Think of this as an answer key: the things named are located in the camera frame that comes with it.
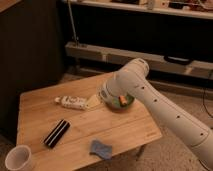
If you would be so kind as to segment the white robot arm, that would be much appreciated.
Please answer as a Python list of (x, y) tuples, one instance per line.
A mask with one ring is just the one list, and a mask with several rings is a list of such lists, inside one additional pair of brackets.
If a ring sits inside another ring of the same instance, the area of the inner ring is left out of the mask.
[(114, 72), (100, 87), (101, 99), (112, 108), (122, 109), (119, 97), (124, 96), (129, 106), (134, 99), (142, 102), (213, 171), (213, 131), (203, 122), (176, 105), (157, 91), (146, 79), (148, 63), (136, 58)]

